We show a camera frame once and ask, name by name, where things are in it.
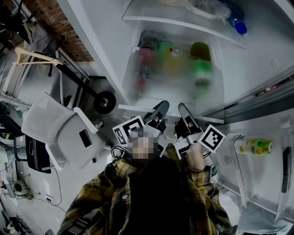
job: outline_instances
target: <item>wooden hanger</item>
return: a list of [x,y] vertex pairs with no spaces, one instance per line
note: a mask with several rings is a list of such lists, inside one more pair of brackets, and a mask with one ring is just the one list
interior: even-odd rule
[[[31,52],[27,49],[20,47],[20,46],[16,47],[15,53],[17,54],[17,65],[22,65],[22,64],[61,64],[61,65],[63,65],[63,62],[58,59],[55,59],[55,58],[52,58],[49,56],[44,56],[44,55],[41,55],[41,54],[38,54],[35,52]],[[22,54],[28,55],[28,56],[34,56],[36,58],[46,60],[46,61],[23,62],[22,63],[22,62],[20,62]]]

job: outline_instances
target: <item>water bottle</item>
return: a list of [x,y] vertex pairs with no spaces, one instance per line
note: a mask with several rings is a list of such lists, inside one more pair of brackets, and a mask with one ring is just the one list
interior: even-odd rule
[[218,1],[225,4],[231,10],[231,15],[229,18],[227,18],[227,21],[230,23],[230,25],[232,25],[239,34],[246,33],[247,28],[243,22],[244,14],[240,10],[240,8],[237,7],[235,4],[233,4],[230,0],[218,0]]
[[210,182],[216,184],[219,182],[219,175],[212,161],[212,158],[208,155],[205,159],[205,165],[210,166]]

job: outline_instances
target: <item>plastic bottle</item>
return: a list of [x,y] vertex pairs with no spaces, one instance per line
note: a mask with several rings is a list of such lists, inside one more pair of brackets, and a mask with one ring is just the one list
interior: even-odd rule
[[241,139],[234,143],[236,153],[265,155],[273,150],[273,143],[265,139]]
[[243,22],[244,14],[240,8],[233,4],[230,0],[218,1],[224,3],[231,10],[231,15],[229,18],[227,18],[227,21],[230,23],[230,25],[232,25],[239,34],[245,34],[247,32],[247,28]]
[[177,47],[170,48],[165,52],[163,69],[164,74],[174,76],[182,75],[186,65],[186,54]]
[[212,158],[208,155],[204,159],[204,161],[206,166],[210,166],[210,182],[216,184],[217,182],[219,182],[219,175],[217,173],[215,165],[213,164]]

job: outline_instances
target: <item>plaid shirt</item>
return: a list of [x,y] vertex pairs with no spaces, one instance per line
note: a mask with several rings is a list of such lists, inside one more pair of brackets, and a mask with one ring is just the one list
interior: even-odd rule
[[[185,184],[189,185],[195,206],[195,213],[189,219],[191,234],[215,235],[216,228],[219,231],[230,228],[228,215],[219,203],[219,191],[209,183],[210,167],[206,166],[202,172],[189,171],[173,150],[167,152],[187,175]],[[130,215],[131,173],[140,174],[140,171],[123,159],[108,164],[104,172],[83,186],[66,212],[57,235],[67,234],[69,228],[75,232],[86,229],[85,234],[90,235],[124,234]]]

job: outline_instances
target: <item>power outlet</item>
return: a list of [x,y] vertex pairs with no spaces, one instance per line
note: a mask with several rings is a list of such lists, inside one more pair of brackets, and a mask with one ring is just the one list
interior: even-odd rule
[[45,199],[47,202],[53,203],[53,197],[51,197],[50,195],[45,194]]

